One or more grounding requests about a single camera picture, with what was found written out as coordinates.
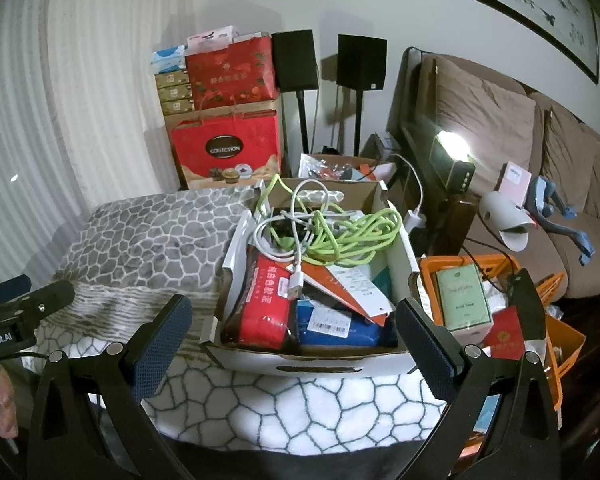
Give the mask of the person's left hand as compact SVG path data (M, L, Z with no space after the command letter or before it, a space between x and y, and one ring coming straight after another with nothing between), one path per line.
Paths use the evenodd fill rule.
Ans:
M0 364L0 437L15 439L18 434L14 385L9 374Z

